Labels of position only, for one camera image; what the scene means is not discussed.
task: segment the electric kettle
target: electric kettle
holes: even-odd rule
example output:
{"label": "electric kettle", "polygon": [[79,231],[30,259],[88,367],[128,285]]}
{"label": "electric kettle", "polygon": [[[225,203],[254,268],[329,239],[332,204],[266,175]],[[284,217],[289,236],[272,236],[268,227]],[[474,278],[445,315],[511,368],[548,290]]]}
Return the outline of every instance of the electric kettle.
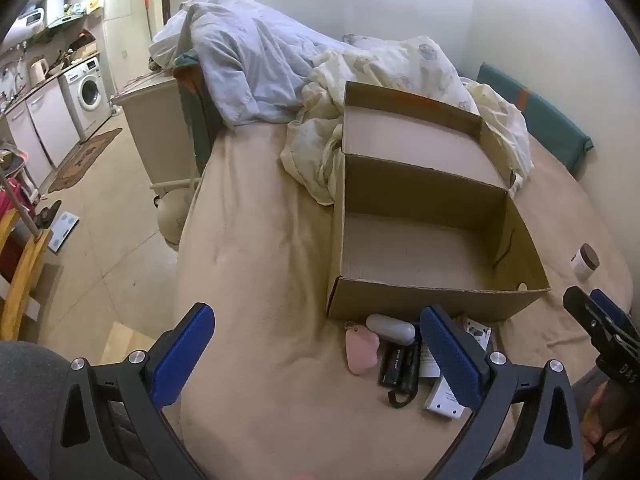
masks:
{"label": "electric kettle", "polygon": [[47,72],[49,71],[49,63],[46,59],[39,59],[35,61],[29,69],[29,81],[31,87],[39,85],[46,79]]}

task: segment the bed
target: bed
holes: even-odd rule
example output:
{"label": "bed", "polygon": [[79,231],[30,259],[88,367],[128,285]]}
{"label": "bed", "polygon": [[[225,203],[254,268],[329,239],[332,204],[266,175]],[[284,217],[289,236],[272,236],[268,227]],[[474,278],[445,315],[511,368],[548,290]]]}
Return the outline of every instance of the bed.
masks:
{"label": "bed", "polygon": [[[428,386],[393,410],[377,371],[346,367],[344,327],[325,317],[332,208],[283,169],[284,124],[220,134],[184,229],[176,319],[197,301],[216,332],[181,397],[186,447],[221,480],[419,480],[463,425],[422,410]],[[588,336],[561,306],[584,242],[601,288],[629,309],[632,281],[580,185],[535,139],[536,169],[515,201],[552,291],[495,327],[515,363],[561,360],[572,381],[594,365]],[[513,427],[504,425],[500,443]]]}

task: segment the blue gripper pad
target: blue gripper pad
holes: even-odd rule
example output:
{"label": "blue gripper pad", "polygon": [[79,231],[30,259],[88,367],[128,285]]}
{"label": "blue gripper pad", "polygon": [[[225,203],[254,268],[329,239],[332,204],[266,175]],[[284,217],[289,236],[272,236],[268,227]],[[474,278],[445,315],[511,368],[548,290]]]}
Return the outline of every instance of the blue gripper pad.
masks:
{"label": "blue gripper pad", "polygon": [[158,410],[178,400],[187,379],[213,336],[215,325],[213,310],[203,304],[156,367],[150,396]]}
{"label": "blue gripper pad", "polygon": [[589,297],[593,300],[593,303],[597,304],[602,311],[611,318],[620,330],[626,328],[626,315],[620,307],[617,306],[609,297],[602,292],[599,288],[594,288],[591,291]]}
{"label": "blue gripper pad", "polygon": [[431,307],[425,308],[420,314],[420,333],[456,400],[475,412],[483,399],[480,374]]}

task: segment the pink gua sha stone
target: pink gua sha stone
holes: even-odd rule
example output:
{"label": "pink gua sha stone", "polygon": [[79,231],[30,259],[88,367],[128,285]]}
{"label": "pink gua sha stone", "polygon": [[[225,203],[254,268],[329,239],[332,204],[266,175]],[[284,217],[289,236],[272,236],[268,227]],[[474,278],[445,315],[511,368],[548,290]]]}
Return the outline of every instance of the pink gua sha stone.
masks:
{"label": "pink gua sha stone", "polygon": [[350,326],[344,336],[347,366],[351,373],[362,375],[378,364],[380,338],[362,325]]}

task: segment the orange stripe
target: orange stripe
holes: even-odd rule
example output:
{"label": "orange stripe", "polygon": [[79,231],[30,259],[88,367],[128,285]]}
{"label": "orange stripe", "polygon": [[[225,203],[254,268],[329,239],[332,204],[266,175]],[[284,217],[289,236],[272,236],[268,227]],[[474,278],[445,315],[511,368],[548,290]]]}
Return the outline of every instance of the orange stripe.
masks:
{"label": "orange stripe", "polygon": [[520,95],[518,96],[518,104],[516,104],[516,106],[518,107],[518,110],[520,110],[521,112],[523,112],[524,109],[527,107],[528,95],[529,95],[528,88],[523,88],[522,90],[520,90]]}

